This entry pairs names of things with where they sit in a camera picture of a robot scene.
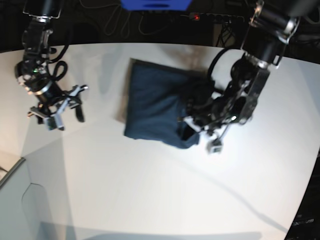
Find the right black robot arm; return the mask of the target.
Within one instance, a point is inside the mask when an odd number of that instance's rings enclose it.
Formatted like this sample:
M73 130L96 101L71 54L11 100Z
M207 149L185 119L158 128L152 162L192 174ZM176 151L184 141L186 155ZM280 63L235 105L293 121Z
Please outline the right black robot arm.
M75 111L80 123L85 122L81 92L89 88L84 84L62 90L58 85L68 71L68 64L62 57L70 42L66 42L57 57L50 58L57 50L50 46L49 38L53 33L51 20L60 17L63 3L62 0L25 2L22 12L30 16L31 21L22 34L23 58L14 68L18 84L38 100L37 105L29 109L28 117L36 117L37 123L45 125L49 131L65 130L62 114L66 108Z

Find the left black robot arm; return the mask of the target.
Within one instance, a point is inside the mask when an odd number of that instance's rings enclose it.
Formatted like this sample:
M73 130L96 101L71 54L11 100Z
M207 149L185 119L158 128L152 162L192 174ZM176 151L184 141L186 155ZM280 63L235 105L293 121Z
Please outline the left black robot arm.
M210 136L229 124L244 125L253 115L258 98L270 75L269 66L279 65L290 38L298 28L299 0L259 0L242 43L243 55L231 67L231 80L224 90L215 87L212 74L221 50L211 62L205 78L193 78L183 93L185 116Z

